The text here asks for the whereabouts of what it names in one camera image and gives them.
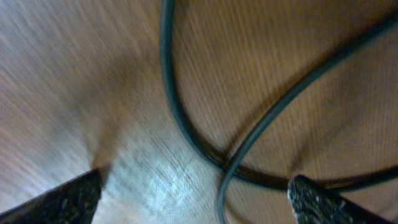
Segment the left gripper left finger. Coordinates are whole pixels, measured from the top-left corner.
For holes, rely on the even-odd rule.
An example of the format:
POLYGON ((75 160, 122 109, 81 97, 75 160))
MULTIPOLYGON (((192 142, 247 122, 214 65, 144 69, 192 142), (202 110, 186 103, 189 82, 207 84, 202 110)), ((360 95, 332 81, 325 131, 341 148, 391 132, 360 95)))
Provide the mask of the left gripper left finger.
POLYGON ((1 213, 1 223, 91 223, 101 198, 98 169, 1 213))

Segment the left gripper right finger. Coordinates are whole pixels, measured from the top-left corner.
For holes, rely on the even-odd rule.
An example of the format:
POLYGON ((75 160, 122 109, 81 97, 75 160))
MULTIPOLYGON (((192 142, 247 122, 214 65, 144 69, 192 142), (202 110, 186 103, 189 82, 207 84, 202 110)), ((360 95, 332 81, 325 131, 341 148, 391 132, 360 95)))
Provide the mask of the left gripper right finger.
POLYGON ((289 181, 287 196, 298 224, 392 224, 304 175, 289 181))

